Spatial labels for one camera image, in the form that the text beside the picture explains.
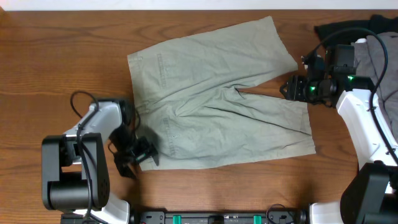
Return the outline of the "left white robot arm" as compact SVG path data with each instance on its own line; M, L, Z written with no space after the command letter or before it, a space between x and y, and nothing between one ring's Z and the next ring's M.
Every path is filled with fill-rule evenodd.
M135 223L125 200L110 191L104 145L115 147L114 162L123 177L135 179L131 166L158 161L158 151L130 127L133 106L126 100L101 99L74 127L42 141L42 201L62 212L61 223Z

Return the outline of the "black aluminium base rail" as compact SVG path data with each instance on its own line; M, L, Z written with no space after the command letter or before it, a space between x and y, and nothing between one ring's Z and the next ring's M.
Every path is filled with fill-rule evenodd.
M306 224L308 212L281 204L255 212L171 212L164 209L131 211L130 224Z

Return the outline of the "grey-green cotton shorts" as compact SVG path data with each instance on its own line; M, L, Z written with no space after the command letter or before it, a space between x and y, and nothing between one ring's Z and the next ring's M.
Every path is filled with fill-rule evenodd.
M209 169L315 153L307 105L248 88L296 71L265 17L130 54L137 131L158 150L142 170Z

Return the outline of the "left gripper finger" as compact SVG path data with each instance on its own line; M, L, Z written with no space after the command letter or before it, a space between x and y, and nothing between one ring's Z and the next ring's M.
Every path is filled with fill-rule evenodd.
M115 154L114 155L114 163L116 165L116 168L122 177L127 177L132 180L136 180L137 177L135 173L132 171L132 169L129 167L129 164L133 162L133 159L131 156L125 156L122 154Z
M158 150L155 148L155 146L147 140L146 137L142 137L142 151L143 151L143 157L141 161L144 161L146 159L152 158L154 161L155 165L159 165L159 153Z

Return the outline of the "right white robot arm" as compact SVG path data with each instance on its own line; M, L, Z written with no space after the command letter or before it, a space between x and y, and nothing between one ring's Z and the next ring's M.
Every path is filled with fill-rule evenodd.
M343 118L359 172L335 202L314 203L309 223L397 223L395 139L378 107L370 78L338 75L323 80L292 76L279 91L285 99L331 104Z

